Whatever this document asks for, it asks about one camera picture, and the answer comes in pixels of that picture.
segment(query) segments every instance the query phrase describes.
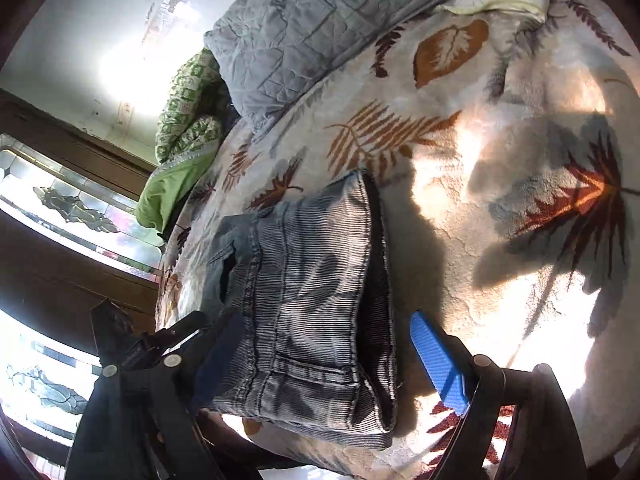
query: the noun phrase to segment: bed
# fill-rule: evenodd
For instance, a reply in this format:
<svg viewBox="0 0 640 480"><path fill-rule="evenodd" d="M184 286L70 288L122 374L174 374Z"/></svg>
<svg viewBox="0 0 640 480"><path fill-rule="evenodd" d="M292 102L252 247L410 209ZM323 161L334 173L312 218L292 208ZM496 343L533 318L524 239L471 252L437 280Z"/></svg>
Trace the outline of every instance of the bed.
<svg viewBox="0 0 640 480"><path fill-rule="evenodd" d="M601 0L424 7L380 25L266 115L234 94L238 66L221 69L243 118L170 235L157 328L202 300L206 247L223 218L364 168L380 189L388 243L399 377L392 445L338 446L248 418L239 431L358 478L428 478L459 418L439 403L409 340L409 317L423 309L500 366L550 364L593 465L628 446L640 424L640 54ZM208 36L221 66L215 39L229 40L234 19L228 13ZM500 413L489 473L512 413Z"/></svg>

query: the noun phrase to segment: striped fabric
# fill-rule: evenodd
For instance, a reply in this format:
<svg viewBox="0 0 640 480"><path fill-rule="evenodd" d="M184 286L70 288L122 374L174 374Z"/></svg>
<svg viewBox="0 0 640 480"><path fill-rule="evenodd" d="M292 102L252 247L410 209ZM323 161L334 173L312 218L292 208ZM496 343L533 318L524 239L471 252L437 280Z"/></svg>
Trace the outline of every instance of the striped fabric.
<svg viewBox="0 0 640 480"><path fill-rule="evenodd" d="M298 202L225 218L208 261L200 309L244 315L229 389L208 408L388 447L395 343L373 180L355 171Z"/></svg>

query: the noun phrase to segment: silver rivet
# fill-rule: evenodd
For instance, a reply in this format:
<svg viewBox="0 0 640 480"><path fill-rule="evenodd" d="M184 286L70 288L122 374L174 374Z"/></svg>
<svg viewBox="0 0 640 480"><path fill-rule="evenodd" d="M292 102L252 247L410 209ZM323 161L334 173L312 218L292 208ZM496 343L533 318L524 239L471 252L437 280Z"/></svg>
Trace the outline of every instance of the silver rivet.
<svg viewBox="0 0 640 480"><path fill-rule="evenodd" d="M173 368L182 362L182 358L178 354L171 354L164 358L164 366Z"/></svg>
<svg viewBox="0 0 640 480"><path fill-rule="evenodd" d="M481 368L486 368L491 364L491 362L491 359L489 359L486 355L478 354L474 356L474 363L476 364L476 366L479 366Z"/></svg>
<svg viewBox="0 0 640 480"><path fill-rule="evenodd" d="M118 367L116 365L105 366L104 369L102 370L102 374L105 377L113 377L117 373L118 373Z"/></svg>

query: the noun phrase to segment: blue gripper pad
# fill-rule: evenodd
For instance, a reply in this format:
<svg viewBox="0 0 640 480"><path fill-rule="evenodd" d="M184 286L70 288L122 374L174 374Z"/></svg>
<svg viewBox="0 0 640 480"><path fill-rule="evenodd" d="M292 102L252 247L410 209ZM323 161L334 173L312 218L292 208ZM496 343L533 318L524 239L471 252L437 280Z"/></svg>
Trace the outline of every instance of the blue gripper pad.
<svg viewBox="0 0 640 480"><path fill-rule="evenodd" d="M444 332L435 330L420 312L411 316L410 331L411 341L442 403L457 415L464 415L470 402L464 391L464 375L441 339L440 334Z"/></svg>

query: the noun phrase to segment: bedspread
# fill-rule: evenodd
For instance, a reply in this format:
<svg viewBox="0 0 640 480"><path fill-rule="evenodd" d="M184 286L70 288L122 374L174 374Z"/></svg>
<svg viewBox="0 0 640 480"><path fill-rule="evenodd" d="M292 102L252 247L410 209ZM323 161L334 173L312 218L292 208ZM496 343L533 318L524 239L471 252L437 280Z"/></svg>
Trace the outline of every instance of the bedspread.
<svg viewBox="0 0 640 480"><path fill-rule="evenodd" d="M368 479L428 478L457 424L409 339L431 312L472 353L549 363L586 461L640 424L640 55L599 0L522 14L417 16L318 82L258 142L241 121L163 259L158 327L200 303L222 218L374 175L388 233L399 366L391 448L336 446L244 421L260 446ZM511 411L485 465L495 468Z"/></svg>

